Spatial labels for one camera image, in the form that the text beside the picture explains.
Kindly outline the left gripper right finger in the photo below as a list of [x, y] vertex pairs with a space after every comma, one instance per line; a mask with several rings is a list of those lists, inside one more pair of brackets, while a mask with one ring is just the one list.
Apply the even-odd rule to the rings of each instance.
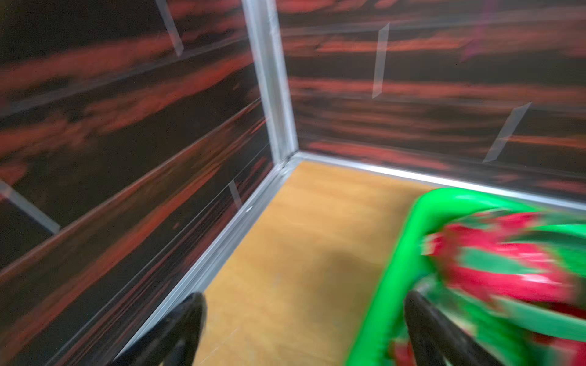
[[418, 366], [501, 364], [417, 291], [404, 299], [404, 320]]

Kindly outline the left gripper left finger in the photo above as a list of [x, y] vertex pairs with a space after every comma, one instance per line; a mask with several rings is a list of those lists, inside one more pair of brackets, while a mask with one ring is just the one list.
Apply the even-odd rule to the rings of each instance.
[[190, 294], [109, 364], [191, 365], [195, 360], [206, 317], [207, 302], [204, 294]]

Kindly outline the green perforated plastic tray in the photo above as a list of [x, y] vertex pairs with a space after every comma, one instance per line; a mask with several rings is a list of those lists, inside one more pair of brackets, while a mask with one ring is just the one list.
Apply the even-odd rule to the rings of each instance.
[[347, 364], [396, 365], [387, 357], [387, 350], [403, 319], [403, 300], [410, 286], [430, 274], [433, 268], [431, 261], [422, 254], [424, 237], [456, 218], [494, 209], [554, 211], [584, 218], [579, 214], [459, 188], [440, 188], [422, 195], [407, 216]]

